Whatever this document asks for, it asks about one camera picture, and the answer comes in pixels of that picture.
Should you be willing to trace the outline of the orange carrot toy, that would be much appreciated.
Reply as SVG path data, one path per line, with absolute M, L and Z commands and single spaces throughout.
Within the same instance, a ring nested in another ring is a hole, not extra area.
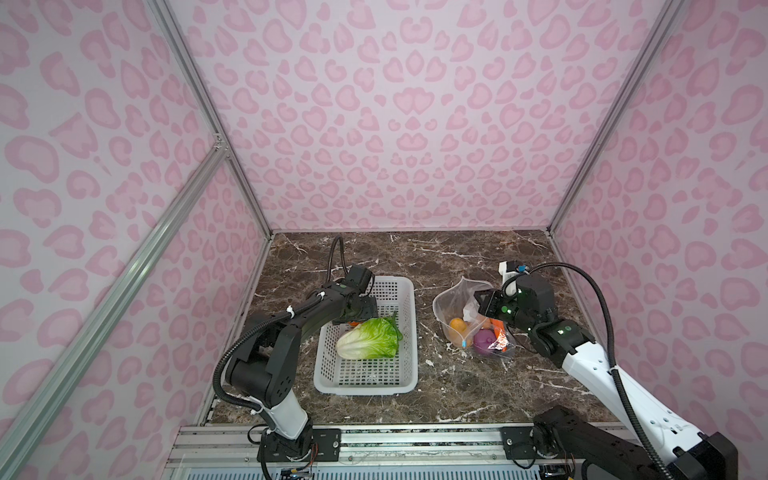
M 489 348 L 491 350 L 506 352 L 509 346 L 509 339 L 507 337 L 505 324 L 501 320 L 490 320 L 495 340 L 491 343 Z

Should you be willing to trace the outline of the green lettuce toy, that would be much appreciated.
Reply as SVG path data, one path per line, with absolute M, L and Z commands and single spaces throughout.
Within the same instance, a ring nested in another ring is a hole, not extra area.
M 395 315 L 372 318 L 342 335 L 336 353 L 345 360 L 394 358 L 402 338 Z

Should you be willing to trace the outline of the purple onion toy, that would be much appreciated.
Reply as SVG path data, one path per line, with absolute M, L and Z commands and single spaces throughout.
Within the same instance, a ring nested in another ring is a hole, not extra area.
M 473 337 L 473 349 L 483 356 L 493 355 L 495 349 L 492 345 L 496 342 L 496 335 L 492 329 L 479 329 Z

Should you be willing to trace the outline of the white perforated plastic basket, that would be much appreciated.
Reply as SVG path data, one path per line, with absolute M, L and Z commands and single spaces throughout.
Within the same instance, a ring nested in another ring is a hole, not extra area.
M 405 277 L 375 279 L 377 312 L 363 322 L 322 327 L 314 385 L 325 394 L 396 395 L 418 380 L 413 283 Z

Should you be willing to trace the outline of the clear zip top bag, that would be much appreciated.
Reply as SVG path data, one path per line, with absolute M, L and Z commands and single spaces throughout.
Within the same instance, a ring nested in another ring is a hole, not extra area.
M 485 281 L 470 280 L 462 277 L 461 280 L 451 288 L 438 294 L 432 303 L 433 313 L 441 324 L 445 338 L 455 347 L 472 350 L 473 337 L 479 329 L 492 329 L 490 318 L 478 313 L 479 304 L 474 299 L 473 294 L 479 290 L 492 288 L 492 285 Z M 450 328 L 449 322 L 454 318 L 462 318 L 468 328 L 460 334 Z M 485 357 L 511 357 L 517 346 L 514 338 L 508 333 L 509 346 L 506 352 L 495 351 L 493 355 Z

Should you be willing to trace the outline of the yellow potato toy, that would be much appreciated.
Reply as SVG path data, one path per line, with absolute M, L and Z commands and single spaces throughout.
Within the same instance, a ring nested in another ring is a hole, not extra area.
M 468 324 L 462 319 L 462 318 L 454 318 L 449 322 L 449 326 L 454 331 L 463 334 L 467 328 Z

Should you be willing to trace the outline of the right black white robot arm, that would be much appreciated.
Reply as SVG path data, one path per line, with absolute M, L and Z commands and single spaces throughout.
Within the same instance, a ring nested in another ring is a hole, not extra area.
M 552 285 L 518 268 L 498 289 L 473 295 L 480 315 L 528 336 L 533 349 L 586 387 L 636 440 L 610 434 L 565 407 L 533 420 L 531 447 L 541 456 L 580 459 L 617 479 L 735 479 L 738 451 L 721 433 L 708 435 L 675 414 L 623 371 L 615 358 L 613 326 L 607 343 L 560 316 Z

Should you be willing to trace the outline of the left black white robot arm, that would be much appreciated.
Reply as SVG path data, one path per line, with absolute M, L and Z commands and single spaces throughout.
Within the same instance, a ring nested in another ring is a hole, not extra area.
M 310 429 L 309 416 L 293 393 L 303 340 L 329 323 L 365 321 L 377 312 L 369 293 L 375 275 L 352 266 L 329 280 L 297 306 L 254 316 L 251 328 L 223 353 L 212 378 L 219 400 L 253 410 L 269 430 L 296 441 Z

